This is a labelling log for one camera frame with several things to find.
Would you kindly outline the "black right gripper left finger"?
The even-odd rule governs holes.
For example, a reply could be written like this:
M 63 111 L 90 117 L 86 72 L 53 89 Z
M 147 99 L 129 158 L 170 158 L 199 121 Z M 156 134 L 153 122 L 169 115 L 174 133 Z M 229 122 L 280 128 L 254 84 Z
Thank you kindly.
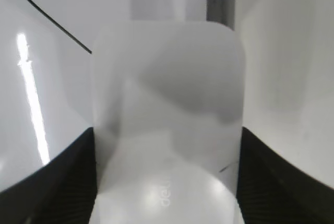
M 1 223 L 89 223 L 98 192 L 93 128 L 1 192 Z

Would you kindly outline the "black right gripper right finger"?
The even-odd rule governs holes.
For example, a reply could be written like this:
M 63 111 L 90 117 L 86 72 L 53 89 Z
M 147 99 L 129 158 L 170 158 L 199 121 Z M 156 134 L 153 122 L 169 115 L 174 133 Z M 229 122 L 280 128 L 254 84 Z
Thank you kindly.
M 333 189 L 242 129 L 236 198 L 245 223 L 333 223 Z

